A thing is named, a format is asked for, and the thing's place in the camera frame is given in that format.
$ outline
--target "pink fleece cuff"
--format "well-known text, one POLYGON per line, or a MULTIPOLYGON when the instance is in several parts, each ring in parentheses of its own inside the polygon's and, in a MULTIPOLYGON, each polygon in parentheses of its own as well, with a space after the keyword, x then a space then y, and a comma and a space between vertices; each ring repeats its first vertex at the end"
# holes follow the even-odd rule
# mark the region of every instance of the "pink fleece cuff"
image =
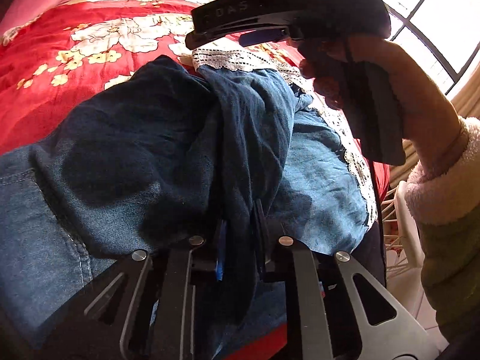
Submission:
POLYGON ((480 121, 460 118, 469 133, 469 142, 460 159, 447 173, 421 182, 421 163, 407 180, 405 200, 416 221, 429 225, 454 222, 480 203, 480 121))

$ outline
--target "metal rivet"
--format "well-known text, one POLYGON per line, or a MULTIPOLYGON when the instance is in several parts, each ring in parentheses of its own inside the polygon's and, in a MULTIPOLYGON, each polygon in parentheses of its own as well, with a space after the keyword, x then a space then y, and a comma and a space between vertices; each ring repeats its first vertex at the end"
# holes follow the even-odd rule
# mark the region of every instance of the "metal rivet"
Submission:
POLYGON ((192 237, 190 237, 190 239, 188 240, 188 242, 190 243, 190 245, 192 246, 198 246, 198 245, 201 245, 203 244, 203 237, 201 235, 193 235, 192 237))
POLYGON ((136 250, 131 254, 131 258, 135 261, 143 261, 147 258, 147 252, 144 250, 136 250))
POLYGON ((292 246, 293 245, 293 238, 284 235, 278 239, 278 243, 283 246, 292 246))
POLYGON ((335 253, 335 258, 338 261, 342 261, 343 263, 346 263, 347 261, 350 261, 350 255, 346 251, 338 251, 335 253))

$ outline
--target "blue denim fabric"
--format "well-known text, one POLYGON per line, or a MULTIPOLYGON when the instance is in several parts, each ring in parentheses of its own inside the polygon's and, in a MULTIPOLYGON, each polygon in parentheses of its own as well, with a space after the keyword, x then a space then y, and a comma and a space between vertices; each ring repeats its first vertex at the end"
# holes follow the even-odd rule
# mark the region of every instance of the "blue denim fabric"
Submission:
MULTIPOLYGON (((213 230, 222 215, 229 221, 224 280, 203 291, 200 309, 208 313, 197 318, 199 358, 211 359, 236 339, 254 292, 259 294, 249 228, 257 198, 295 234, 302 232, 302 221, 293 225, 298 213, 310 215, 303 237, 314 246, 315 237, 342 225, 337 237, 320 236, 329 243, 319 243, 321 250, 352 249, 362 238, 366 207, 359 191, 352 193, 356 181, 345 176, 346 185, 334 188, 337 197, 344 191, 341 207, 349 219, 328 222, 327 213, 319 214, 324 202, 314 182, 322 167, 308 172, 312 158, 296 158, 309 145, 307 131, 303 140, 294 132, 289 151, 294 114, 311 97, 293 92, 269 69, 204 66, 199 73, 203 78, 159 57, 130 81, 77 106, 46 139, 0 157, 0 307, 32 345, 56 322, 49 316, 111 258, 167 247, 198 228, 213 230), (287 155, 292 163, 280 182, 287 155), (296 172, 310 182, 299 183, 296 172), (288 205, 290 196, 309 196, 310 190, 313 208, 288 205), (358 200, 357 215, 351 200, 358 200)), ((303 113, 295 115, 296 124, 303 113)), ((321 125, 315 128, 326 129, 320 117, 305 114, 321 125)), ((312 135, 313 156, 323 147, 319 134, 312 135)), ((327 157, 335 145, 314 158, 327 157)), ((323 165, 334 164, 335 178, 347 172, 339 153, 323 165)), ((343 214, 339 209, 331 215, 343 214)), ((252 310, 261 308, 254 303, 252 310)), ((254 318, 256 337, 282 320, 281 309, 273 305, 270 311, 273 318, 254 318)))

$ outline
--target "hand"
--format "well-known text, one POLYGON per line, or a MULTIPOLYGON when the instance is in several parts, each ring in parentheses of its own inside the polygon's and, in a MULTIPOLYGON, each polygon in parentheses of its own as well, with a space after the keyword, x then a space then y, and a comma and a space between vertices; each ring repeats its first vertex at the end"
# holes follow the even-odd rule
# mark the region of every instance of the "hand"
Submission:
MULTIPOLYGON (((461 130, 453 105, 399 45, 368 35, 349 37, 349 45, 355 62, 375 63, 389 74, 402 109, 404 138, 412 141, 424 168, 438 168, 461 130)), ((319 43, 319 50, 346 62, 340 41, 319 43)), ((332 84, 330 78, 317 76, 308 56, 301 62, 300 69, 306 78, 315 77, 315 91, 325 96, 329 107, 342 107, 341 99, 335 96, 335 83, 332 84)))

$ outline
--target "white chair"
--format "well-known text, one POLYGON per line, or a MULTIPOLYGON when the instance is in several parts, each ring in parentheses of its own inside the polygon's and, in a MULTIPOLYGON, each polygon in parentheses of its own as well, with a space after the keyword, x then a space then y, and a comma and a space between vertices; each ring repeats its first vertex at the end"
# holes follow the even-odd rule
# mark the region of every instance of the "white chair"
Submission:
POLYGON ((438 349, 444 350, 448 343, 438 329, 435 310, 428 303, 420 280, 425 254, 417 225, 405 202, 406 186, 405 181, 400 181, 394 192, 389 192, 394 193, 393 199, 382 202, 384 225, 396 222, 398 226, 398 235, 385 235, 387 289, 429 333, 438 349))

